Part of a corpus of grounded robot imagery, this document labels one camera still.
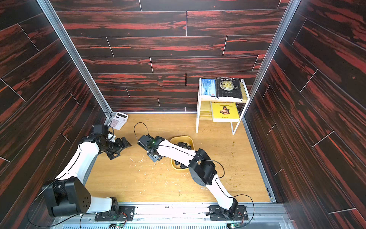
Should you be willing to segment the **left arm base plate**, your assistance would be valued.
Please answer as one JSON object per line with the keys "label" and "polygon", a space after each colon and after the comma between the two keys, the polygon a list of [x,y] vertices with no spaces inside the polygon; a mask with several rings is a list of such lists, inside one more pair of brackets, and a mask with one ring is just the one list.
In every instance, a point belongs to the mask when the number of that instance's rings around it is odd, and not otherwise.
{"label": "left arm base plate", "polygon": [[135,206],[119,206],[119,208],[112,209],[107,212],[97,213],[95,216],[96,222],[103,221],[120,221],[120,222],[129,222],[134,218]]}

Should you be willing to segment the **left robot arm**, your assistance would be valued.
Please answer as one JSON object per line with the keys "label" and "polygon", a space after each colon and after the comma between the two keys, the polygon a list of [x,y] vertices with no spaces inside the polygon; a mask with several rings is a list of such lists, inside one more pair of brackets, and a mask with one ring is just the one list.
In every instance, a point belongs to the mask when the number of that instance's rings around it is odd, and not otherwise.
{"label": "left robot arm", "polygon": [[55,180],[43,185],[43,197],[51,217],[82,213],[110,213],[119,215],[115,197],[93,197],[85,187],[97,156],[105,152],[110,160],[131,144],[126,138],[117,138],[107,125],[95,125],[92,132],[82,138],[74,156]]}

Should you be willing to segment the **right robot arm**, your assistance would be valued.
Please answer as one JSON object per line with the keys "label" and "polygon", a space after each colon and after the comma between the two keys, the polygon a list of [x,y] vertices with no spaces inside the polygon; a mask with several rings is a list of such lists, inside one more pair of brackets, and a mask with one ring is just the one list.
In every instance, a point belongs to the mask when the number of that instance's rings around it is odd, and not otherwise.
{"label": "right robot arm", "polygon": [[188,167],[193,181],[202,187],[207,187],[215,197],[223,216],[226,219],[234,219],[238,201],[225,189],[215,169],[214,161],[204,150],[185,149],[160,136],[153,138],[150,135],[142,135],[138,145],[147,151],[153,162],[168,157]]}

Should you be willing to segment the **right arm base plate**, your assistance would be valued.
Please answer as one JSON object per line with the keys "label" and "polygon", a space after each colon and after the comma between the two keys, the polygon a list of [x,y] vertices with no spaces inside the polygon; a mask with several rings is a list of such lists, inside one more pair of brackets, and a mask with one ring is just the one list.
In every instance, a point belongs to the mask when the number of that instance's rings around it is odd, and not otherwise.
{"label": "right arm base plate", "polygon": [[211,221],[225,221],[225,220],[248,220],[248,213],[244,205],[238,205],[236,210],[230,214],[229,210],[221,208],[219,205],[209,206],[209,212],[206,213]]}

